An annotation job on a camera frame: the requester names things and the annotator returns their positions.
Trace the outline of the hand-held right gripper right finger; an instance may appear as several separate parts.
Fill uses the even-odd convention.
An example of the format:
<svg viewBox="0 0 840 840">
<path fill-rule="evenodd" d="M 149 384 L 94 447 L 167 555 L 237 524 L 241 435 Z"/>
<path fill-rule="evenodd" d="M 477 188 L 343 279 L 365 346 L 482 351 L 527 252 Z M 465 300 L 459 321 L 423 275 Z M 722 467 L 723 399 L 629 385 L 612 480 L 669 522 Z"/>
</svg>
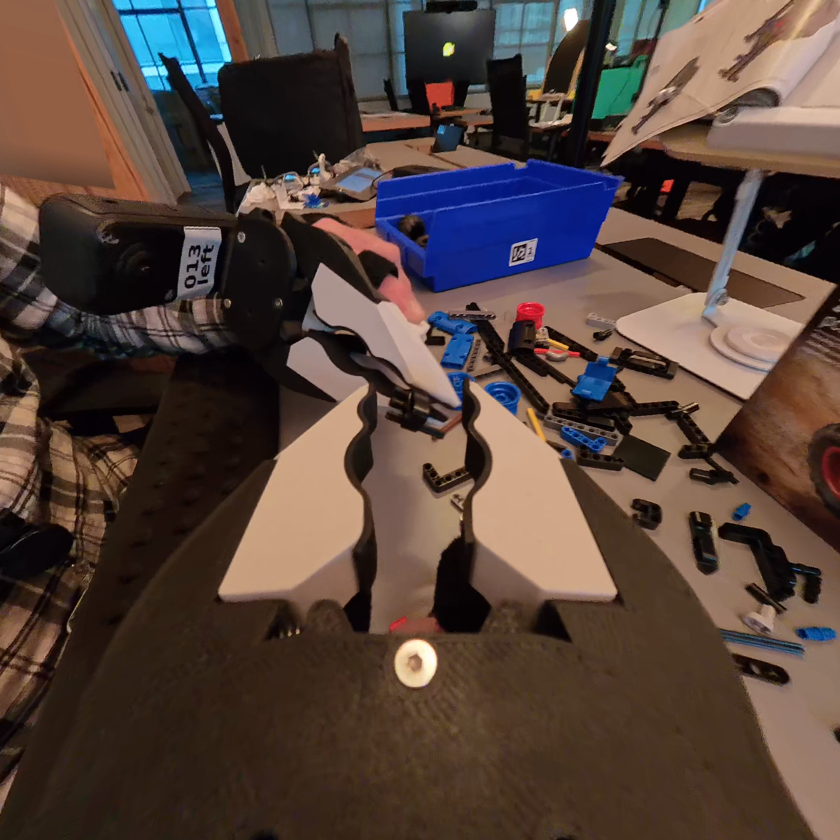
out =
<svg viewBox="0 0 840 840">
<path fill-rule="evenodd" d="M 437 624 L 473 634 L 510 613 L 530 631 L 546 606 L 614 602 L 617 586 L 560 455 L 472 383 L 462 422 L 473 485 L 437 568 Z"/>
</svg>

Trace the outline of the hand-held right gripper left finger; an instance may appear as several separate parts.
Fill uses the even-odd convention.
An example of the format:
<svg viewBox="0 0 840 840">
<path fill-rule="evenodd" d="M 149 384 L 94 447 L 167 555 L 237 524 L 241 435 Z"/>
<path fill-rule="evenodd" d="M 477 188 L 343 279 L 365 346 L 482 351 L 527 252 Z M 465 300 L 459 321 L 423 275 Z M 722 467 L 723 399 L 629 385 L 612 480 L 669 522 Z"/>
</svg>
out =
<svg viewBox="0 0 840 840">
<path fill-rule="evenodd" d="M 284 447 L 217 590 L 223 602 L 282 601 L 304 616 L 335 602 L 371 628 L 377 546 L 363 483 L 377 394 L 363 385 Z"/>
</svg>

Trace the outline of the black connector assembly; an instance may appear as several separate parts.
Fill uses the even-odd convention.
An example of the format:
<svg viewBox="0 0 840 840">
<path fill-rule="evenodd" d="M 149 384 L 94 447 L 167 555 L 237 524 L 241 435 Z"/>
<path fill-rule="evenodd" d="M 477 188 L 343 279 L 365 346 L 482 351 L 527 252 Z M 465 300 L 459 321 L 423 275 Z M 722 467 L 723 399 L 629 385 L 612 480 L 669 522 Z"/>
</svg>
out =
<svg viewBox="0 0 840 840">
<path fill-rule="evenodd" d="M 428 424 L 430 419 L 437 419 L 430 398 L 413 387 L 397 386 L 394 389 L 385 418 L 411 432 L 422 432 L 430 436 L 437 432 L 435 427 Z"/>
</svg>

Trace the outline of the building instruction booklet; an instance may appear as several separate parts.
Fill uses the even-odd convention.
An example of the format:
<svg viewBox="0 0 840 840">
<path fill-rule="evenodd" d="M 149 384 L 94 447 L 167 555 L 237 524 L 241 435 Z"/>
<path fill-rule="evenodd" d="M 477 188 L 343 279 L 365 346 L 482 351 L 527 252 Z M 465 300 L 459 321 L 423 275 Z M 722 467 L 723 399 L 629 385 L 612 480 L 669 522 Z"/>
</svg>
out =
<svg viewBox="0 0 840 840">
<path fill-rule="evenodd" d="M 781 104 L 838 35 L 838 15 L 838 1 L 712 3 L 659 40 L 603 164 L 756 91 Z"/>
</svg>

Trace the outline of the person's left hand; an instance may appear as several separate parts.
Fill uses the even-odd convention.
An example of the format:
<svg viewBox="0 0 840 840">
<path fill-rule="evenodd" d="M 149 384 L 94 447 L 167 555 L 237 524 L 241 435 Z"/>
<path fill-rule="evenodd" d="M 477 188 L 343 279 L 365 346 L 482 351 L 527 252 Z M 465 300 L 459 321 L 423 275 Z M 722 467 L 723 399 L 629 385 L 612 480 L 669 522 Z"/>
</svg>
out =
<svg viewBox="0 0 840 840">
<path fill-rule="evenodd" d="M 352 249 L 371 283 L 386 300 L 400 309 L 409 322 L 420 324 L 426 320 L 426 312 L 405 273 L 401 252 L 396 245 L 368 230 L 343 224 L 335 217 L 320 218 L 314 226 L 338 236 Z"/>
</svg>

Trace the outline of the pile of white clutter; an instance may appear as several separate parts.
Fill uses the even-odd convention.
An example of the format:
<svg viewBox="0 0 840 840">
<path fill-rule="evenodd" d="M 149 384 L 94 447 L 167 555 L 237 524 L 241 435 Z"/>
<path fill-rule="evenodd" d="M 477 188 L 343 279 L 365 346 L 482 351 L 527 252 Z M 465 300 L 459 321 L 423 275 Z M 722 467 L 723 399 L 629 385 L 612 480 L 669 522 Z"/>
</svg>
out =
<svg viewBox="0 0 840 840">
<path fill-rule="evenodd" d="M 248 214 L 256 209 L 268 211 L 277 219 L 287 211 L 320 211 L 329 201 L 321 197 L 321 186 L 334 174 L 333 166 L 321 154 L 306 174 L 287 172 L 276 177 L 250 180 L 243 197 L 235 205 L 235 214 Z"/>
</svg>

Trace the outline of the black L-shaped beam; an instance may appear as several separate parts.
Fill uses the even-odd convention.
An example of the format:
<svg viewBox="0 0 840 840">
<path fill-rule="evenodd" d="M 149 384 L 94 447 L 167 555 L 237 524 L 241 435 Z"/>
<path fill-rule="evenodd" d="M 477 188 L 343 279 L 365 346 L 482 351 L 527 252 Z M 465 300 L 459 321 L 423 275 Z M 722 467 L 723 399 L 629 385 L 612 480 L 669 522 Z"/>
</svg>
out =
<svg viewBox="0 0 840 840">
<path fill-rule="evenodd" d="M 432 463 L 423 464 L 422 478 L 427 488 L 436 496 L 448 494 L 473 480 L 465 466 L 441 473 Z"/>
</svg>

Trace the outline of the blue bin with square tag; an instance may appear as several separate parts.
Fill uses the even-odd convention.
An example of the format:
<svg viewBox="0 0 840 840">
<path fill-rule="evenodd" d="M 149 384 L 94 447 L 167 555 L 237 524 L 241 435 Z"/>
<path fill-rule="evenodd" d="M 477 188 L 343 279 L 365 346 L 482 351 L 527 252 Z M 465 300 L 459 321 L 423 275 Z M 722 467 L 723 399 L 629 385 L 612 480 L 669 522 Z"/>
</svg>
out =
<svg viewBox="0 0 840 840">
<path fill-rule="evenodd" d="M 623 179 L 530 160 L 379 182 L 375 225 L 398 246 L 407 275 L 450 291 L 587 259 Z M 398 229 L 420 216 L 428 243 Z"/>
</svg>

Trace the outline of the long black beam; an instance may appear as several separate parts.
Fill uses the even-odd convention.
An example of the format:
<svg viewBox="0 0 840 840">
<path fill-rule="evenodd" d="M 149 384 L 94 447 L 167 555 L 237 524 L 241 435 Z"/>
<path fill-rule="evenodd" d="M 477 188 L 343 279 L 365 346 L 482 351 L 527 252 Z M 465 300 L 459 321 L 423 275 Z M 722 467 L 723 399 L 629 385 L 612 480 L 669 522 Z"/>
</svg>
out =
<svg viewBox="0 0 840 840">
<path fill-rule="evenodd" d="M 475 323 L 478 335 L 486 345 L 486 351 L 490 355 L 512 384 L 520 390 L 521 395 L 528 402 L 535 412 L 543 418 L 549 411 L 550 405 L 543 395 L 533 386 L 530 380 L 519 370 L 518 366 L 510 357 L 510 354 L 503 349 L 501 337 L 495 331 L 489 321 L 477 321 Z"/>
</svg>

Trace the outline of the slim black office chair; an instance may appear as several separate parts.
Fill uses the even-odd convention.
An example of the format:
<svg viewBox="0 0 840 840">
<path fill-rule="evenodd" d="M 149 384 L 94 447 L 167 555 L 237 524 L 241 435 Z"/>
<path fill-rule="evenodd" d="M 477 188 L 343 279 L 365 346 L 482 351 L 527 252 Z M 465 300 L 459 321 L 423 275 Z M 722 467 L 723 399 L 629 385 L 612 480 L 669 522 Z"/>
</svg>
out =
<svg viewBox="0 0 840 840">
<path fill-rule="evenodd" d="M 214 157 L 222 181 L 226 209 L 229 213 L 236 214 L 238 188 L 235 180 L 233 158 L 228 145 L 202 100 L 186 78 L 180 62 L 176 58 L 164 56 L 162 53 L 159 53 L 159 58 L 166 70 L 171 88 L 183 100 L 195 123 L 196 131 Z"/>
</svg>

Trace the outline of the monster truck toy box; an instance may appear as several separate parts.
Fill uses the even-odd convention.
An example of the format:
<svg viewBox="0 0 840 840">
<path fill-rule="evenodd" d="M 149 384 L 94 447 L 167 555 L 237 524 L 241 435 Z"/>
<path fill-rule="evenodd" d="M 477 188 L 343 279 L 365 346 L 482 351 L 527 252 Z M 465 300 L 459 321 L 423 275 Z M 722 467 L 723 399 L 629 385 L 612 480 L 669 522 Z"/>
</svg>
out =
<svg viewBox="0 0 840 840">
<path fill-rule="evenodd" d="M 715 449 L 839 549 L 839 286 L 730 421 Z"/>
</svg>

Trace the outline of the black monitor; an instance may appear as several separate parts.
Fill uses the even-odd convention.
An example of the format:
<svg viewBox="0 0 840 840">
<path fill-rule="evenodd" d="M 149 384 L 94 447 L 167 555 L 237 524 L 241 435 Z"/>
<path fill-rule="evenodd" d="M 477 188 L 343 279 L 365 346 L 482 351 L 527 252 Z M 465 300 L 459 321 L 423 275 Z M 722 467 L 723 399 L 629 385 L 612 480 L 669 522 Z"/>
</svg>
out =
<svg viewBox="0 0 840 840">
<path fill-rule="evenodd" d="M 424 12 L 402 16 L 406 82 L 487 82 L 495 47 L 494 9 Z"/>
</svg>

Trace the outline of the green screen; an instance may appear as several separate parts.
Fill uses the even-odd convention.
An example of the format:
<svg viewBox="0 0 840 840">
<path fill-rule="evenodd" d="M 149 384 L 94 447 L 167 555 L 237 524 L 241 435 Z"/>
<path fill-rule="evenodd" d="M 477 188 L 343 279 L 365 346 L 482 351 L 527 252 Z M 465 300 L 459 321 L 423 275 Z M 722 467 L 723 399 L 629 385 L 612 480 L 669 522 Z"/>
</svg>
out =
<svg viewBox="0 0 840 840">
<path fill-rule="evenodd" d="M 591 118 L 605 120 L 627 116 L 643 85 L 647 65 L 648 57 L 640 56 L 631 65 L 604 69 Z"/>
</svg>

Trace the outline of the black frame piece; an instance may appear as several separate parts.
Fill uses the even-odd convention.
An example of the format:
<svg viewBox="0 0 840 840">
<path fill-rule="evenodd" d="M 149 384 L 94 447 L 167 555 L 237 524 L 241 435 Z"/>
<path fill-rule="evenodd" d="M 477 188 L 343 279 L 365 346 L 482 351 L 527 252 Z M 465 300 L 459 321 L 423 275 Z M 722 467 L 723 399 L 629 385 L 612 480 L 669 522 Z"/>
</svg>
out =
<svg viewBox="0 0 840 840">
<path fill-rule="evenodd" d="M 615 347 L 609 361 L 621 370 L 635 371 L 667 381 L 673 380 L 679 371 L 678 363 L 642 349 Z"/>
</svg>

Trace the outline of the black bent frame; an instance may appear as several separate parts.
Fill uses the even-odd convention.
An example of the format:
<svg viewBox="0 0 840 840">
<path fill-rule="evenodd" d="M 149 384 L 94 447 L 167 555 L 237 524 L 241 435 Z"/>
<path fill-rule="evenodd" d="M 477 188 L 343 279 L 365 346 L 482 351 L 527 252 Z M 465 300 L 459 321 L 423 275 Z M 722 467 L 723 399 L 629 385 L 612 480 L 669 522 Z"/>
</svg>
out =
<svg viewBox="0 0 840 840">
<path fill-rule="evenodd" d="M 803 600 L 808 604 L 819 602 L 823 588 L 822 571 L 811 565 L 791 562 L 766 531 L 728 521 L 718 527 L 718 537 L 746 545 L 751 550 L 763 579 L 763 589 L 774 601 L 783 603 L 792 598 L 797 579 L 801 578 Z"/>
</svg>

